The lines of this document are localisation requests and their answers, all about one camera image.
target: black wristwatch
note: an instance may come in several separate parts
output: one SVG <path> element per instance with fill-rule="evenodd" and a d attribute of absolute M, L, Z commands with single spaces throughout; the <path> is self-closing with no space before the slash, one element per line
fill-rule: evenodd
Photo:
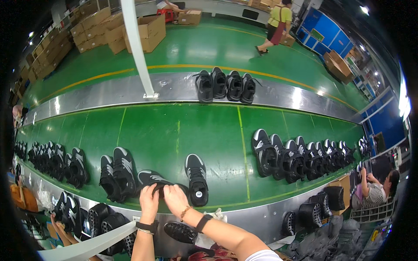
<path fill-rule="evenodd" d="M 199 221 L 199 223 L 196 226 L 196 231 L 199 233 L 202 233 L 202 229 L 203 227 L 206 225 L 206 222 L 208 222 L 209 220 L 211 220 L 213 217 L 209 214 L 206 214 L 202 217 L 202 219 Z"/>
<path fill-rule="evenodd" d="M 136 222 L 136 227 L 139 228 L 139 229 L 148 230 L 152 234 L 155 234 L 157 232 L 157 228 L 158 228 L 159 223 L 160 222 L 158 220 L 154 220 L 154 223 L 152 223 L 151 225 L 147 225 L 147 224 L 142 224 L 139 221 L 137 221 Z"/>

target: yellow shirt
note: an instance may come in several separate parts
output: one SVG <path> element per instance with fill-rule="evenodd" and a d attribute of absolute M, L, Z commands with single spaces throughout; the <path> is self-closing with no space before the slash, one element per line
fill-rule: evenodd
<path fill-rule="evenodd" d="M 270 12 L 270 18 L 268 19 L 268 23 L 274 27 L 279 26 L 279 15 L 281 15 L 281 22 L 285 23 L 286 21 L 292 20 L 292 11 L 289 8 L 285 7 L 284 5 L 280 5 L 280 7 L 275 6 Z"/>

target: silver bangle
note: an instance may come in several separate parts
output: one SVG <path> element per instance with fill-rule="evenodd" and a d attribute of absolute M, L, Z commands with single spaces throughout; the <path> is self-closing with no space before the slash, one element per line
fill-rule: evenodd
<path fill-rule="evenodd" d="M 138 230 L 141 230 L 142 232 L 150 234 L 150 235 L 154 235 L 154 233 L 152 233 L 151 231 L 148 231 L 148 230 L 143 230 L 141 228 L 139 228 Z"/>

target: white sleeve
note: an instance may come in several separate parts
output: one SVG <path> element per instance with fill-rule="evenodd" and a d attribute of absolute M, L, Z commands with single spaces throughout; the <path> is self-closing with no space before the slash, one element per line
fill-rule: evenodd
<path fill-rule="evenodd" d="M 283 261 L 273 250 L 264 249 L 250 255 L 245 261 Z"/>

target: watch strap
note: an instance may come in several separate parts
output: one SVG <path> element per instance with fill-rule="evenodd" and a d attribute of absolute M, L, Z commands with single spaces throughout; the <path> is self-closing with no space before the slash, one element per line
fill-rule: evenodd
<path fill-rule="evenodd" d="M 209 214 L 206 214 L 202 217 L 202 219 L 199 221 L 199 223 L 196 226 L 196 231 L 199 233 L 202 233 L 203 227 L 205 227 L 206 223 L 211 220 L 213 217 Z"/>

